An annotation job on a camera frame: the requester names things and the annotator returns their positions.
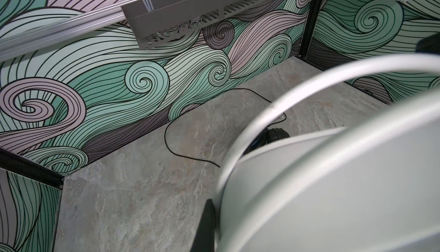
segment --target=metal rail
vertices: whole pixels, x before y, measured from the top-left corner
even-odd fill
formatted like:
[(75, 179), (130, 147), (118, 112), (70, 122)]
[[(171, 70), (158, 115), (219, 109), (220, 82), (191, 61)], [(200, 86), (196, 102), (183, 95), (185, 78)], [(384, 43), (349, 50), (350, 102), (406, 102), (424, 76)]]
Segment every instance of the metal rail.
[(55, 45), (125, 19), (121, 6), (138, 0), (125, 0), (72, 18), (0, 39), (0, 62)]

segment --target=black metal edge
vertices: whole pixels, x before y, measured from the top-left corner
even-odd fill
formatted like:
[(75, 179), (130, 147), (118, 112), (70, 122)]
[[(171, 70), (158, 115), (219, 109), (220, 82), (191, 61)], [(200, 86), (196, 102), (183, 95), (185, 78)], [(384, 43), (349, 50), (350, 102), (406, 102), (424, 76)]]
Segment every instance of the black metal edge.
[(214, 252), (216, 211), (212, 199), (206, 200), (190, 252)]
[(47, 169), (22, 156), (0, 148), (0, 168), (36, 180), (57, 189), (62, 189), (63, 175)]
[(57, 228), (58, 228), (59, 209), (60, 209), (60, 207), (61, 207), (61, 196), (62, 196), (62, 195), (63, 195), (63, 191), (61, 190), (61, 191), (59, 192), (58, 207), (57, 207), (57, 209), (56, 209), (56, 215), (55, 215), (55, 226), (54, 226), (54, 232), (53, 232), (53, 235), (52, 235), (52, 250), (51, 250), (51, 251), (54, 251), (54, 249), (55, 249), (56, 230), (57, 230)]
[(305, 22), (304, 33), (301, 39), (300, 49), (298, 51), (298, 58), (305, 60), (307, 51), (310, 46), (313, 31), (315, 30), (316, 19), (318, 18), (319, 10), (322, 0), (311, 0), (310, 9), (308, 11), (307, 19)]

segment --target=gray stone tile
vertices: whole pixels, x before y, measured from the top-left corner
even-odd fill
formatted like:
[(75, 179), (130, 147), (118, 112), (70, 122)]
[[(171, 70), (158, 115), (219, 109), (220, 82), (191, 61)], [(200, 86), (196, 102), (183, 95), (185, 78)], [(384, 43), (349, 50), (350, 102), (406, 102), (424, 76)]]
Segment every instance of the gray stone tile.
[[(293, 57), (240, 87), (275, 100), (319, 72)], [(222, 165), (240, 131), (267, 105), (249, 91), (228, 91), (176, 120), (168, 144)], [(294, 136), (351, 126), (385, 107), (343, 83), (294, 106), (274, 127)], [(55, 251), (189, 251), (218, 168), (171, 154), (165, 127), (65, 179)]]

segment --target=black frame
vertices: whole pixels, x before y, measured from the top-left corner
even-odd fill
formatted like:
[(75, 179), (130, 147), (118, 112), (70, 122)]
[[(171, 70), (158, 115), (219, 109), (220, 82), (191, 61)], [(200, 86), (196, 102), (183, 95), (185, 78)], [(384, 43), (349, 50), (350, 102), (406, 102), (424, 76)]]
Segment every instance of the black frame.
[(313, 31), (315, 30), (316, 20), (318, 19), (319, 10), (321, 9), (321, 3), (322, 0), (310, 1), (310, 9), (308, 11), (304, 33), (301, 39), (300, 49), (298, 51), (298, 58), (303, 61), (307, 57), (307, 52), (310, 46), (311, 38), (313, 36)]
[(0, 148), (0, 168), (36, 180), (57, 189), (63, 188), (63, 175), (22, 156)]

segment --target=black power cord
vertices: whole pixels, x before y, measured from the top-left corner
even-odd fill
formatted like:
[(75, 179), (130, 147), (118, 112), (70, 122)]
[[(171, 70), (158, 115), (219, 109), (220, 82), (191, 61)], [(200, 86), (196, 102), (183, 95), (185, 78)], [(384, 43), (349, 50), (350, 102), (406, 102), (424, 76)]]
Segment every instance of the black power cord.
[[(246, 88), (234, 88), (234, 89), (230, 89), (230, 90), (248, 90), (248, 91), (251, 91), (251, 92), (253, 92), (254, 94), (258, 95), (258, 96), (261, 97), (262, 99), (266, 100), (267, 102), (272, 103), (272, 101), (267, 100), (266, 98), (262, 97), (261, 95), (259, 95), (258, 93), (256, 93), (256, 92), (253, 91), (253, 90), (250, 90), (250, 89), (246, 89)], [(221, 95), (221, 94), (224, 94), (224, 93), (226, 93), (226, 92), (228, 92), (228, 91), (230, 91), (230, 90), (225, 90), (225, 91), (223, 91), (222, 93), (218, 94), (217, 96), (219, 96), (219, 95)], [(283, 119), (283, 120), (278, 121), (278, 122), (271, 123), (271, 124), (268, 125), (268, 127), (271, 126), (271, 125), (275, 125), (275, 124), (278, 124), (278, 123), (281, 123), (281, 122), (285, 121), (285, 120), (287, 119), (287, 115), (286, 115), (286, 113), (284, 113), (284, 112), (283, 112), (283, 114), (284, 114), (284, 119)], [(168, 124), (168, 126), (165, 128), (164, 141), (165, 141), (165, 146), (167, 147), (167, 149), (168, 149), (173, 155), (175, 155), (175, 156), (181, 156), (181, 157), (189, 158), (189, 159), (192, 159), (192, 160), (195, 160), (195, 161), (209, 162), (209, 163), (212, 163), (212, 164), (214, 164), (214, 165), (216, 165), (217, 167), (220, 168), (220, 166), (219, 166), (217, 163), (213, 162), (213, 161), (204, 160), (204, 159), (195, 158), (195, 157), (190, 157), (190, 156), (179, 155), (178, 153), (173, 152), (173, 151), (169, 148), (168, 143), (166, 142), (166, 131), (168, 130), (168, 127), (170, 127), (171, 124), (172, 124), (174, 121), (176, 121), (178, 118), (179, 118), (179, 117), (177, 117), (177, 118), (171, 120), (171, 122), (170, 122), (170, 123)]]

